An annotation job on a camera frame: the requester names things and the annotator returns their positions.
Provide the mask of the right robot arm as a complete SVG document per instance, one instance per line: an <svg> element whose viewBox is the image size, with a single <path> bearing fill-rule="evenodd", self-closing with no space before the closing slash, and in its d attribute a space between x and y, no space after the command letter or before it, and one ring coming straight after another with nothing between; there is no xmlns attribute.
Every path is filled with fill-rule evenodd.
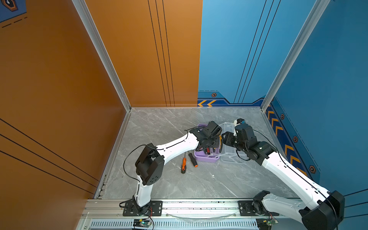
<svg viewBox="0 0 368 230"><path fill-rule="evenodd" d="M269 170L291 188L301 199L298 203L262 191L253 198L253 210L257 215L278 213L302 223L308 230L337 230L344 219L345 198L338 191L330 192L312 181L266 141L258 141L253 128L237 124L234 132L221 135L222 143L247 155L248 161L255 161Z"/></svg>

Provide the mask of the yellow handled pliers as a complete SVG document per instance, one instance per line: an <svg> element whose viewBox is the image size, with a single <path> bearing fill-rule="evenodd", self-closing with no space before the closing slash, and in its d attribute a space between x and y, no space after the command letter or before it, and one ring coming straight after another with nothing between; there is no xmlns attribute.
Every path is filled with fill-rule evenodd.
<svg viewBox="0 0 368 230"><path fill-rule="evenodd" d="M218 137L214 138L213 144L210 147L213 153L220 154L222 152L223 143L222 143L222 137L219 135Z"/></svg>

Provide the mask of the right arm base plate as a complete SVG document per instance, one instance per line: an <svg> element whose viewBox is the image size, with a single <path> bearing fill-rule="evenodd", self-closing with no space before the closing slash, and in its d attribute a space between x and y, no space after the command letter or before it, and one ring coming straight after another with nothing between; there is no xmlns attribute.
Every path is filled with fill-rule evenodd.
<svg viewBox="0 0 368 230"><path fill-rule="evenodd" d="M279 216L276 212L268 212L259 201L240 200L238 201L238 208L241 216Z"/></svg>

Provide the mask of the orange black screwdriver large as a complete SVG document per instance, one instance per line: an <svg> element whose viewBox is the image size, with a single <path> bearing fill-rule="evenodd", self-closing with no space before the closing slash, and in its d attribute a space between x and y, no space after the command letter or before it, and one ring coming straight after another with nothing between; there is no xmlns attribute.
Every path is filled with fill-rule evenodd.
<svg viewBox="0 0 368 230"><path fill-rule="evenodd" d="M186 173L186 153L184 154L184 157L183 157L181 173L182 174Z"/></svg>

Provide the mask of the orange black screwdriver small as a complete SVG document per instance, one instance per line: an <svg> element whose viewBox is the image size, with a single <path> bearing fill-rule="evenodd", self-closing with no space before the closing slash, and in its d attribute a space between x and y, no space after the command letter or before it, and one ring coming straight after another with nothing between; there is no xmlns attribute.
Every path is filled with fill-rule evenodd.
<svg viewBox="0 0 368 230"><path fill-rule="evenodd" d="M193 156L193 154L192 153L189 153L188 156L189 156L190 161L193 164L193 166L194 167L198 167L197 161L196 161L195 157Z"/></svg>

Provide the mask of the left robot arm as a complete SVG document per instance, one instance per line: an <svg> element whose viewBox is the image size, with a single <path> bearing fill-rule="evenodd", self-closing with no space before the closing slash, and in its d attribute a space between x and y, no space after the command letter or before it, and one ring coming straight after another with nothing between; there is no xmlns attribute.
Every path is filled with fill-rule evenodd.
<svg viewBox="0 0 368 230"><path fill-rule="evenodd" d="M137 191L133 196L135 209L144 214L150 210L151 192L162 176L166 163L189 151L213 149L220 146L222 128L214 121L206 126L196 126L186 130L186 134L167 144L145 146L135 167L138 180Z"/></svg>

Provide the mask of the purple toolbox base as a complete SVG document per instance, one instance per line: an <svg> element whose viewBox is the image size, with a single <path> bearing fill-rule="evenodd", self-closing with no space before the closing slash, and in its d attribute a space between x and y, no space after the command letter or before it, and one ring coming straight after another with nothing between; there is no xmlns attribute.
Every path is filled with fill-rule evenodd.
<svg viewBox="0 0 368 230"><path fill-rule="evenodd" d="M210 136L221 135L222 128L217 125L214 121L210 121L208 124L200 124L197 128L191 131L197 140L200 142L203 139L206 139ZM199 150L198 146L195 148L194 156L197 161L207 162L207 163L215 163L219 160L220 154L215 154L210 151L210 155L206 155L204 150Z"/></svg>

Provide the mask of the clear toolbox lid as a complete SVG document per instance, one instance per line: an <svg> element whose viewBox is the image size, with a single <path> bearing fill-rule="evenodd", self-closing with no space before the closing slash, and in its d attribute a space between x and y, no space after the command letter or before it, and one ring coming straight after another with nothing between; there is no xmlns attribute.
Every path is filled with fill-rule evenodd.
<svg viewBox="0 0 368 230"><path fill-rule="evenodd" d="M234 124L230 122L224 122L219 125L222 128L221 136L224 138L224 144L220 154L220 160L223 163L241 164L246 159L246 154L243 152L236 152L237 149L233 147L234 144L233 134L235 132Z"/></svg>

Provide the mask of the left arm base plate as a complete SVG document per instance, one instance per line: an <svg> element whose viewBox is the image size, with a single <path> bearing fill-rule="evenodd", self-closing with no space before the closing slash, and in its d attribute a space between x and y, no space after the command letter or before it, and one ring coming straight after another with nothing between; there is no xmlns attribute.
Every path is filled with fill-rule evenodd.
<svg viewBox="0 0 368 230"><path fill-rule="evenodd" d="M123 216L135 217L135 216L150 216L159 217L162 215L163 202L162 201L150 201L148 204L139 207L135 200L130 199L119 204L119 207L123 210Z"/></svg>

